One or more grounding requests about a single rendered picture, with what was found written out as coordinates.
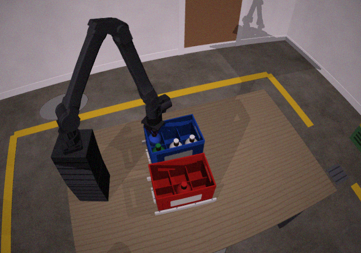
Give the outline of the dark red crate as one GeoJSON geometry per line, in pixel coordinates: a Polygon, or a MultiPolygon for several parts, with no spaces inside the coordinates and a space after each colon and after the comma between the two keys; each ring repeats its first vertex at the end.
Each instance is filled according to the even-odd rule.
{"type": "Polygon", "coordinates": [[[160,211],[212,199],[216,189],[204,153],[155,163],[150,176],[160,211]],[[192,191],[176,194],[176,187],[183,181],[192,191]]]}

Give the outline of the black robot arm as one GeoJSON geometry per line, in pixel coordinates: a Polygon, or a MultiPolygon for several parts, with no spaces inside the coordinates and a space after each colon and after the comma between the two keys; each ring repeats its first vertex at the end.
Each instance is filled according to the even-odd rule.
{"type": "Polygon", "coordinates": [[[162,113],[165,113],[172,106],[170,97],[166,94],[158,97],[150,83],[133,44],[133,37],[127,23],[117,18],[98,18],[90,19],[88,26],[87,35],[67,93],[55,109],[58,118],[56,122],[59,126],[59,138],[64,155],[83,149],[78,129],[80,125],[78,114],[81,99],[96,56],[107,34],[112,36],[137,86],[139,95],[146,104],[146,116],[151,119],[157,117],[159,124],[162,120],[162,113]]]}

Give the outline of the blue plastic crate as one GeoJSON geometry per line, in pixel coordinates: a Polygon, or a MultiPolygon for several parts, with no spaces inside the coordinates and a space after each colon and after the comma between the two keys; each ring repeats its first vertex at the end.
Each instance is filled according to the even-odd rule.
{"type": "Polygon", "coordinates": [[[152,152],[155,146],[150,146],[148,140],[150,133],[147,130],[145,134],[146,145],[152,163],[203,153],[205,140],[193,114],[164,120],[164,122],[165,124],[160,128],[158,133],[162,139],[161,146],[165,150],[152,152]],[[184,144],[186,139],[188,139],[192,134],[195,136],[195,139],[197,139],[197,142],[184,144]],[[182,145],[169,148],[175,138],[179,139],[179,142],[182,145]]]}

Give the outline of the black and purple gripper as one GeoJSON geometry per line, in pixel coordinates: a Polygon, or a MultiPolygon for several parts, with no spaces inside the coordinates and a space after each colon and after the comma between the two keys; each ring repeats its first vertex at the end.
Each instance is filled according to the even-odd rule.
{"type": "Polygon", "coordinates": [[[152,131],[155,136],[157,136],[160,128],[165,124],[163,120],[161,120],[161,122],[158,124],[157,117],[151,119],[147,116],[141,121],[141,123],[144,124],[144,128],[146,130],[148,130],[150,133],[152,131]]]}

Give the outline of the blue bottle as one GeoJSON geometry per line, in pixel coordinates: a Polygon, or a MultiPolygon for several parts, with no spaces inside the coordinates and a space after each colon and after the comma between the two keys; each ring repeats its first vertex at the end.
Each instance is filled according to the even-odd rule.
{"type": "Polygon", "coordinates": [[[160,134],[158,133],[157,136],[155,136],[153,133],[148,136],[149,142],[151,147],[154,147],[155,144],[160,143],[162,145],[162,139],[160,134]]]}

